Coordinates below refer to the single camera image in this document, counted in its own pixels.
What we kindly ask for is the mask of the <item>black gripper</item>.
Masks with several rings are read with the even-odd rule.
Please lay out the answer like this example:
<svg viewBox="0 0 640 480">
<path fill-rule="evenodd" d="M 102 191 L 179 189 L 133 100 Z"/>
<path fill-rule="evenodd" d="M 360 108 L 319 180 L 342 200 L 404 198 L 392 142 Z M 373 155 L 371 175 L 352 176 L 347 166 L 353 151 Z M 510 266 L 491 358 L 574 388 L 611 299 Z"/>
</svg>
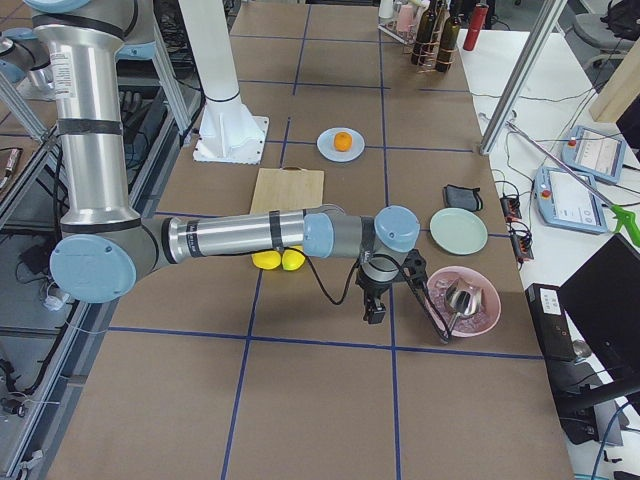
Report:
<svg viewBox="0 0 640 480">
<path fill-rule="evenodd" d="M 404 282 L 415 294 L 427 293 L 427 262 L 417 249 L 407 253 L 402 264 L 394 256 L 375 254 L 368 263 L 358 267 L 356 284 L 364 292 L 363 320 L 369 325 L 380 324 L 386 315 L 381 300 L 393 283 Z"/>
</svg>

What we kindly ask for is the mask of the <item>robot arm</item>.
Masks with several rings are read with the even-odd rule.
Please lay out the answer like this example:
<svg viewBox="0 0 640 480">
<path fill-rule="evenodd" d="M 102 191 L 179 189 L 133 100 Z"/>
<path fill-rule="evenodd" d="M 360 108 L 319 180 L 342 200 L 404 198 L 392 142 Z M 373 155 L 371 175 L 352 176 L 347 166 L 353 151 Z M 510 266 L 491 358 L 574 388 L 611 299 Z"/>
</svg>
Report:
<svg viewBox="0 0 640 480">
<path fill-rule="evenodd" d="M 392 205 L 352 216 L 335 205 L 184 220 L 159 217 L 156 201 L 129 192 L 116 64 L 155 59 L 161 35 L 149 1 L 33 1 L 35 35 L 48 48 L 64 153 L 68 210 L 49 260 L 55 283 L 101 304 L 148 275 L 191 258 L 295 253 L 349 258 L 349 283 L 363 292 L 364 318 L 381 322 L 383 294 L 403 281 L 428 295 L 416 242 L 420 223 Z"/>
</svg>

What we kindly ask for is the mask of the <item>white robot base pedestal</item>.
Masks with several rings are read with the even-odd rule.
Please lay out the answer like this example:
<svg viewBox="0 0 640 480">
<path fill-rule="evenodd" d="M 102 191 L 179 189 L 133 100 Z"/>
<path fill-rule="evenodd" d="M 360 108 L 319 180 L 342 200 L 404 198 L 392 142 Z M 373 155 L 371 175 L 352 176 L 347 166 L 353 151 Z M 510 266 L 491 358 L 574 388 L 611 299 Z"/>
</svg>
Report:
<svg viewBox="0 0 640 480">
<path fill-rule="evenodd" d="M 243 103 L 221 1 L 180 3 L 205 107 L 194 150 L 198 162 L 258 164 L 269 119 Z"/>
</svg>

